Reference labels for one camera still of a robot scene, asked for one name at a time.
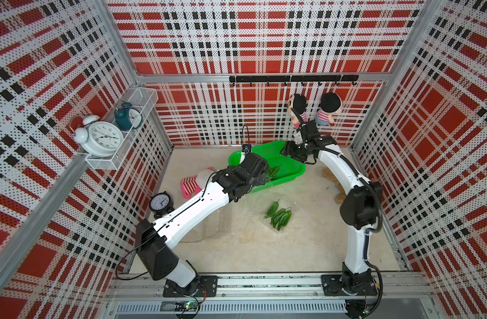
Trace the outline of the green plastic basket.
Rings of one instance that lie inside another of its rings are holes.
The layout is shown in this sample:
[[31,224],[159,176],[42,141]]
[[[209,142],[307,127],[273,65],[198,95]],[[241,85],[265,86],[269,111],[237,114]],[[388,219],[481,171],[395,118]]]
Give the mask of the green plastic basket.
[[252,153],[257,154],[266,160],[268,169],[261,174],[261,176],[265,178],[265,184],[253,186],[251,194],[283,183],[292,182],[294,179],[304,174],[306,166],[303,163],[281,155],[281,150],[284,146],[285,141],[276,141],[252,146]]

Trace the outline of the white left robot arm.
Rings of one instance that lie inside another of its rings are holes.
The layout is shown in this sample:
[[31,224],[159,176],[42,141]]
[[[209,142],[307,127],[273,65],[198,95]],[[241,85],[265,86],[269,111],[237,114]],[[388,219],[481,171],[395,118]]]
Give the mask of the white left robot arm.
[[137,256],[151,278],[167,279],[181,295],[194,295],[200,286],[200,275],[173,248],[211,213],[237,202],[254,187],[265,185],[268,168],[267,160],[248,153],[238,165],[213,171],[203,190],[178,209],[152,223],[141,221],[137,225]]

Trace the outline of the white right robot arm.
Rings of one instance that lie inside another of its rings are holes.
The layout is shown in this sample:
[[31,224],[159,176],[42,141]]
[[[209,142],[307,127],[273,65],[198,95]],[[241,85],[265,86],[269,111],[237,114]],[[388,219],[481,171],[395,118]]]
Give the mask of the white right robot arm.
[[360,173],[331,136],[321,135],[313,120],[300,121],[294,140],[286,142],[281,155],[305,164],[312,156],[339,182],[346,194],[340,204],[340,216],[347,225],[348,244],[339,283],[334,285],[335,292],[350,296],[374,292],[369,248],[370,236],[380,232],[383,226],[380,184]]

